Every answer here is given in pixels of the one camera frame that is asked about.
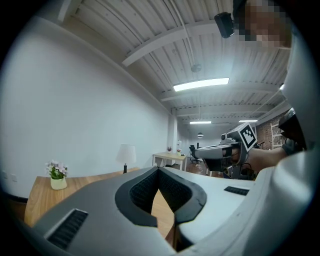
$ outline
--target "flower pot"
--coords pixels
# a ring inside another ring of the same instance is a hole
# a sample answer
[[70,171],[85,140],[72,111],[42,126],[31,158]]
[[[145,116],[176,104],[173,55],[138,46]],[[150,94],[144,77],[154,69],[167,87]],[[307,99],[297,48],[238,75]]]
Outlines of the flower pot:
[[67,182],[65,177],[61,179],[51,178],[50,183],[51,183],[51,188],[54,190],[63,190],[67,187]]

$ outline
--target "brick wall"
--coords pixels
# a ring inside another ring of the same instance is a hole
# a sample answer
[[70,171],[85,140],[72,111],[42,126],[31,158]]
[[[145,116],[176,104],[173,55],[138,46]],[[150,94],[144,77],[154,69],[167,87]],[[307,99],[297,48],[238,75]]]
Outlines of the brick wall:
[[[271,135],[271,125],[275,125],[279,123],[280,118],[282,118],[286,112],[283,112],[282,114],[270,119],[267,122],[264,122],[256,127],[256,136],[258,143],[264,142],[263,149],[268,150],[272,149],[272,135]],[[273,129],[273,133],[275,134],[277,132],[277,127]],[[285,142],[285,138],[283,136],[275,137],[274,138],[274,144],[282,144]]]

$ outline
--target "ceiling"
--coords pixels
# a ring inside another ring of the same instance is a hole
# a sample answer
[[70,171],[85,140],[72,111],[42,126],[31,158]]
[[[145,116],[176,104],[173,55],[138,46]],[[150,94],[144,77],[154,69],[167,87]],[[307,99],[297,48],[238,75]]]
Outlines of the ceiling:
[[[245,42],[237,33],[222,38],[214,16],[232,13],[232,0],[173,2],[192,50],[172,0],[83,0],[73,16],[120,47],[126,55],[123,67],[140,67],[159,101],[175,109],[183,123],[259,119],[284,103],[278,89],[287,75],[289,50]],[[200,64],[201,71],[192,72],[193,64]],[[228,85],[173,89],[211,78],[230,79]]]

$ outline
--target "white desk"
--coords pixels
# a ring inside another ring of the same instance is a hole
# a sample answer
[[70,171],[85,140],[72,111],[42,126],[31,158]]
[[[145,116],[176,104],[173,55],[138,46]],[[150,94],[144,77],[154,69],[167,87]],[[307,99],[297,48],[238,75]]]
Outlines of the white desk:
[[164,159],[164,166],[166,166],[166,159],[180,161],[180,171],[182,171],[182,165],[184,162],[184,171],[186,171],[186,168],[187,168],[187,156],[186,155],[167,153],[167,152],[156,153],[156,154],[153,154],[152,165],[154,165],[154,163],[156,162],[156,158]]

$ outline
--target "potted plant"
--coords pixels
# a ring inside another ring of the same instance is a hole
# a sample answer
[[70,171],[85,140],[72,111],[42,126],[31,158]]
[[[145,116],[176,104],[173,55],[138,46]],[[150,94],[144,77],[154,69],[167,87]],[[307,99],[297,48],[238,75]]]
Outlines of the potted plant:
[[46,164],[46,169],[51,176],[50,184],[54,190],[63,190],[67,187],[66,177],[68,167],[54,160]]

